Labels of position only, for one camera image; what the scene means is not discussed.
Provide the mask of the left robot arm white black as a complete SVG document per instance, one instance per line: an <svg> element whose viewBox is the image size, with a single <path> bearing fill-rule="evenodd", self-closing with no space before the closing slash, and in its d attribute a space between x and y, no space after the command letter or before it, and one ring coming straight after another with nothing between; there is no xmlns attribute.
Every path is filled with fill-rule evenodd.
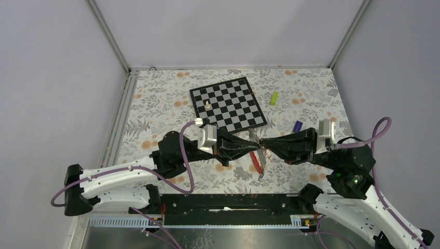
<svg viewBox="0 0 440 249"><path fill-rule="evenodd" d="M195 189L191 162L215 159L227 166L259 148L257 142L211 125L199 130L197 140L171 131L158 143L158 150L141 159L94 170L86 170L79 164L68 166L61 206L65 216L132 207L155 213L161 206L155 181L188 195Z"/></svg>

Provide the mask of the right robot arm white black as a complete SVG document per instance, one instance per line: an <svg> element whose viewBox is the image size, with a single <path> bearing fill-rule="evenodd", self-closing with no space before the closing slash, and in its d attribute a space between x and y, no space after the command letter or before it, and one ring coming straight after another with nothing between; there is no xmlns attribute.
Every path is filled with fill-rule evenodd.
<svg viewBox="0 0 440 249"><path fill-rule="evenodd" d="M297 200L299 210L314 210L344 225L374 248L420 248L433 242L434 234L413 226L385 198L376 193L371 170L376 164L369 146L346 148L334 142L334 128L309 128L294 134L261 139L285 163L309 162L331 169L326 176L336 194L355 204L361 212L344 207L319 187L307 184Z"/></svg>

